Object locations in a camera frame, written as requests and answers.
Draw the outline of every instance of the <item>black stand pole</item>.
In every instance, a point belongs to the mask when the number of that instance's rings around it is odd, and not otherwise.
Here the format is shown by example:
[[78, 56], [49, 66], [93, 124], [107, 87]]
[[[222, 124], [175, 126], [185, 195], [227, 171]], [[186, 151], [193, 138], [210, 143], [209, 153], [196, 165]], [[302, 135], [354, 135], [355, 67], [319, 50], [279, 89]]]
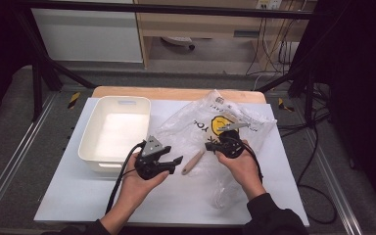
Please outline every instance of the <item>black stand pole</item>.
[[312, 118], [312, 105], [313, 105], [313, 71], [309, 72], [309, 78], [306, 84], [306, 97], [305, 97], [305, 121], [309, 128], [313, 128], [315, 120]]
[[87, 88], [96, 88], [97, 85], [85, 80], [79, 75], [59, 65], [53, 61], [47, 54], [41, 41], [34, 33], [29, 21], [25, 16], [25, 8], [12, 5], [12, 14], [25, 34], [28, 44], [31, 46], [32, 74], [33, 74], [33, 94], [34, 94], [34, 114], [32, 120], [36, 120], [42, 112], [42, 86], [41, 78], [45, 81], [50, 90], [59, 91], [63, 87], [56, 71], [59, 71], [74, 81], [80, 83]]

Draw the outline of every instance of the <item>black cable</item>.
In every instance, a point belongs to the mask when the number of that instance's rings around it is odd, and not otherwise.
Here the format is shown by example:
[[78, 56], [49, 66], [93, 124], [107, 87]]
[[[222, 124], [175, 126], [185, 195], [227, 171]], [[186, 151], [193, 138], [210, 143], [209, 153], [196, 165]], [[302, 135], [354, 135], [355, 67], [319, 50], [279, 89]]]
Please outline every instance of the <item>black cable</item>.
[[[314, 113], [313, 118], [312, 118], [313, 120], [316, 120], [316, 115], [317, 115], [318, 111], [316, 111]], [[308, 186], [308, 185], [304, 185], [304, 184], [301, 183], [301, 181], [302, 181], [302, 179], [303, 179], [303, 177], [304, 177], [307, 169], [309, 168], [310, 164], [312, 163], [312, 161], [313, 161], [313, 159], [315, 157], [315, 154], [316, 154], [316, 151], [317, 151], [317, 148], [318, 148], [319, 135], [318, 135], [318, 132], [317, 132], [316, 124], [313, 126], [313, 131], [315, 133], [315, 143], [314, 143], [313, 151], [312, 151], [312, 154], [310, 155], [309, 160], [307, 161], [307, 164], [306, 164], [304, 170], [301, 172], [301, 175], [299, 176], [298, 181], [296, 182], [296, 185], [298, 187], [304, 187], [304, 188], [310, 189], [310, 190], [312, 190], [312, 191], [314, 191], [316, 193], [319, 193], [319, 194], [321, 194], [323, 197], [325, 197], [328, 200], [328, 202], [331, 204], [331, 206], [332, 206], [332, 208], [334, 210], [334, 215], [333, 215], [332, 219], [325, 221], [325, 220], [316, 219], [316, 218], [314, 218], [313, 216], [311, 216], [308, 213], [306, 213], [306, 215], [307, 215], [307, 217], [309, 217], [310, 219], [312, 219], [315, 222], [318, 222], [318, 223], [321, 223], [321, 224], [331, 224], [331, 223], [333, 223], [337, 219], [337, 213], [338, 213], [337, 209], [335, 208], [334, 203], [332, 202], [332, 200], [328, 197], [328, 195], [326, 195], [322, 191], [320, 191], [320, 190], [318, 190], [318, 189], [316, 189], [314, 187], [311, 187], [311, 186]]]
[[[291, 10], [294, 1], [295, 1], [295, 0], [292, 0], [292, 1], [290, 2], [289, 7], [288, 7], [288, 9], [287, 9], [286, 11], [290, 11], [290, 10]], [[278, 62], [279, 62], [280, 64], [282, 64], [283, 75], [285, 74], [286, 55], [287, 55], [287, 44], [288, 44], [288, 43], [286, 42], [286, 35], [289, 33], [289, 29], [291, 28], [292, 23], [293, 23], [294, 21], [295, 21], [295, 20], [292, 20], [292, 21], [289, 23], [289, 25], [288, 25], [287, 28], [286, 28], [285, 33], [283, 34], [283, 38], [281, 39], [281, 42], [280, 42], [280, 48], [279, 48], [279, 53], [278, 53]], [[280, 36], [280, 32], [281, 32], [281, 30], [279, 30], [279, 33], [277, 34], [276, 41], [277, 41], [277, 39], [278, 39], [279, 36]], [[283, 46], [284, 46], [285, 42], [286, 42], [286, 52], [284, 53], [284, 56], [283, 56], [283, 57], [284, 57], [284, 60], [283, 60], [284, 63], [282, 63], [281, 60], [280, 60], [280, 55], [281, 55], [281, 52], [282, 52], [282, 50], [283, 50]], [[273, 52], [274, 52], [275, 50], [276, 50], [276, 48], [273, 48], [273, 49], [272, 49], [272, 51], [270, 52], [270, 56], [273, 54]]]
[[[326, 106], [318, 109], [317, 111], [319, 112], [319, 111], [321, 111], [323, 109], [326, 109]], [[323, 120], [327, 119], [329, 117], [329, 115], [330, 115], [329, 112], [320, 115], [319, 117], [317, 117], [317, 118], [314, 119], [314, 123], [320, 123], [320, 122], [322, 122]], [[294, 125], [278, 125], [277, 127], [278, 127], [278, 129], [280, 131], [282, 131], [282, 130], [298, 130], [299, 131], [299, 130], [307, 128], [309, 126], [308, 126], [307, 123], [302, 123], [302, 124], [294, 124]]]
[[[288, 26], [286, 27], [285, 34], [283, 34], [282, 42], [280, 43], [279, 53], [278, 53], [278, 55], [277, 55], [277, 60], [278, 60], [279, 62], [281, 62], [281, 58], [280, 58], [280, 56], [281, 56], [281, 53], [282, 53], [282, 51], [283, 51], [283, 46], [284, 46], [284, 44], [285, 44], [285, 42], [286, 42], [286, 37], [287, 37], [287, 35], [288, 35], [288, 33], [289, 33], [289, 30], [291, 29], [291, 27], [292, 27], [292, 25], [293, 25], [294, 22], [295, 22], [295, 20], [291, 21], [291, 22], [288, 24]], [[291, 63], [292, 42], [291, 42], [291, 44], [290, 44], [289, 63], [286, 63], [286, 54], [287, 54], [287, 51], [288, 51], [288, 49], [287, 49], [287, 42], [286, 42], [286, 52], [283, 53], [283, 63], [282, 63], [283, 65], [285, 65], [285, 64], [290, 64], [290, 63]]]
[[276, 85], [281, 84], [281, 83], [283, 83], [284, 81], [287, 81], [287, 80], [291, 80], [295, 75], [300, 74], [301, 71], [304, 71], [304, 66], [306, 64], [309, 64], [309, 66], [314, 65], [313, 60], [310, 60], [310, 58], [316, 56], [317, 50], [322, 47], [321, 44], [324, 43], [325, 38], [330, 34], [330, 32], [337, 25], [338, 21], [341, 19], [342, 15], [344, 14], [344, 12], [349, 7], [351, 1], [352, 0], [349, 0], [347, 2], [347, 5], [343, 8], [340, 15], [337, 17], [337, 19], [332, 23], [332, 25], [329, 28], [327, 28], [325, 33], [323, 33], [319, 37], [319, 39], [314, 43], [314, 45], [309, 49], [309, 51], [298, 62], [296, 62], [294, 64], [293, 69], [290, 70], [290, 72], [283, 75], [283, 77], [279, 77], [277, 80], [273, 81], [272, 83], [266, 84], [263, 87], [261, 87], [260, 89], [257, 89], [257, 91], [265, 92], [265, 91], [270, 89], [269, 87], [276, 86]]
[[252, 158], [253, 158], [253, 160], [255, 161], [256, 166], [257, 166], [257, 168], [258, 168], [258, 178], [260, 179], [260, 182], [262, 182], [262, 180], [263, 180], [263, 175], [262, 175], [262, 173], [261, 173], [260, 164], [259, 164], [259, 161], [258, 161], [258, 157], [256, 156], [255, 151], [253, 151], [252, 147], [250, 147], [249, 144], [246, 144], [246, 143], [244, 143], [242, 140], [237, 139], [237, 138], [233, 138], [233, 137], [229, 137], [229, 136], [219, 136], [219, 138], [220, 138], [220, 139], [226, 139], [226, 140], [234, 141], [234, 142], [236, 142], [238, 145], [242, 146], [247, 152], [249, 152], [249, 154], [252, 156]]
[[132, 171], [135, 171], [135, 170], [136, 170], [136, 168], [135, 168], [135, 169], [131, 169], [131, 170], [125, 172], [125, 173], [123, 174], [123, 176], [125, 176], [125, 175], [127, 175], [128, 173], [130, 173], [130, 172], [132, 172]]
[[118, 187], [120, 186], [120, 183], [121, 183], [121, 179], [123, 178], [124, 176], [124, 170], [126, 169], [126, 166], [127, 166], [127, 162], [129, 162], [129, 159], [130, 157], [132, 156], [133, 152], [137, 149], [137, 148], [142, 148], [144, 147], [146, 144], [146, 141], [144, 140], [143, 142], [135, 145], [129, 152], [129, 154], [127, 155], [126, 157], [126, 160], [124, 161], [123, 165], [121, 166], [121, 171], [120, 171], [120, 174], [118, 175], [118, 178], [117, 178], [117, 181], [116, 181], [116, 184], [115, 184], [115, 187], [113, 188], [112, 190], [112, 194], [110, 196], [110, 199], [109, 199], [109, 202], [108, 202], [108, 206], [106, 207], [106, 213], [108, 213], [112, 206], [113, 206], [113, 203], [115, 201], [115, 196], [116, 196], [116, 193], [118, 192]]
[[292, 42], [289, 44], [289, 61], [288, 61], [288, 64], [289, 64], [289, 66], [292, 64]]
[[256, 52], [255, 56], [253, 57], [252, 63], [250, 64], [249, 68], [246, 71], [246, 75], [249, 75], [249, 70], [252, 68], [252, 65], [255, 63], [256, 57], [258, 56], [259, 51], [259, 39], [260, 39], [260, 31], [261, 31], [261, 25], [263, 23], [263, 18], [260, 20], [260, 27], [258, 28], [258, 45], [256, 46]]
[[265, 36], [265, 29], [266, 29], [266, 26], [267, 26], [267, 19], [264, 18], [263, 37], [262, 37], [263, 51], [264, 51], [264, 53], [265, 53], [265, 55], [266, 55], [266, 57], [267, 57], [267, 60], [270, 62], [271, 66], [274, 68], [274, 70], [277, 71], [277, 72], [280, 72], [280, 71], [277, 69], [277, 67], [275, 67], [275, 66], [273, 65], [273, 62], [271, 61], [271, 58], [270, 58], [270, 56], [268, 55], [268, 52], [267, 52], [267, 50], [266, 50], [266, 48], [265, 48], [265, 45], [264, 45], [264, 44], [265, 44], [265, 43], [264, 43], [264, 36]]
[[286, 55], [288, 54], [288, 41], [282, 41], [282, 44], [286, 44], [286, 50], [283, 53], [283, 64], [282, 64], [282, 71], [285, 74], [285, 66], [286, 66]]

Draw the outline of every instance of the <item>white table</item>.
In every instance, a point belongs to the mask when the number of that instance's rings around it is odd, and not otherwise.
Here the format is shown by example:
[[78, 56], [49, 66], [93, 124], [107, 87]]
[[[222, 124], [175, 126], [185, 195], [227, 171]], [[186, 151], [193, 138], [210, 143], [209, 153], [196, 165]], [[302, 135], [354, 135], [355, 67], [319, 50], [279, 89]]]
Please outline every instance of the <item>white table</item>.
[[[74, 133], [41, 202], [34, 220], [39, 222], [88, 222], [104, 215], [117, 175], [98, 173], [79, 158], [78, 147], [86, 123], [97, 98], [89, 98], [78, 120]], [[188, 104], [188, 101], [151, 100], [149, 133], [168, 117]], [[262, 115], [273, 118], [266, 104], [242, 104]], [[258, 154], [264, 175], [263, 185], [281, 209], [291, 209], [309, 226], [295, 179], [280, 139], [274, 127]], [[247, 198], [239, 193], [229, 207], [213, 208], [207, 196], [206, 177], [187, 177], [180, 174], [184, 164], [175, 174], [155, 188], [129, 219], [128, 224], [156, 226], [236, 226], [250, 221]]]

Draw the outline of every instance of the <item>white plastic tray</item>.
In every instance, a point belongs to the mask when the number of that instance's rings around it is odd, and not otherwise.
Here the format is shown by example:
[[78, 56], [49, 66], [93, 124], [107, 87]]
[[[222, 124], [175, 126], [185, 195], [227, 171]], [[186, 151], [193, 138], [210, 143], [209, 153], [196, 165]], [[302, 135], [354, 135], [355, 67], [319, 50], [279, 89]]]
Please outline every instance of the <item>white plastic tray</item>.
[[118, 171], [129, 151], [146, 139], [151, 102], [144, 97], [99, 99], [84, 130], [78, 155], [95, 171]]

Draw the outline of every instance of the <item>transparent plastic bag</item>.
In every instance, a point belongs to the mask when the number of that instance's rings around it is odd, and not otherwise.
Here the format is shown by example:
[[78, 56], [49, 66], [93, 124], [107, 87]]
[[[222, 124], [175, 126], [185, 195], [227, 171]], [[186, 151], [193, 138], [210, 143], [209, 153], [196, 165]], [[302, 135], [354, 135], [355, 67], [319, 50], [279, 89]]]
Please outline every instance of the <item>transparent plastic bag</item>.
[[[155, 136], [164, 144], [172, 147], [174, 155], [184, 156], [182, 165], [200, 150], [205, 143], [217, 141], [220, 131], [217, 129], [227, 123], [248, 123], [250, 126], [239, 129], [241, 139], [246, 139], [256, 155], [276, 119], [246, 109], [235, 102], [225, 100], [214, 90], [203, 99], [193, 101], [166, 120], [157, 130]], [[217, 209], [230, 205], [241, 191], [241, 186], [234, 180], [231, 172], [220, 164], [216, 156], [206, 151], [196, 166], [187, 174], [212, 177], [213, 188], [210, 204]]]

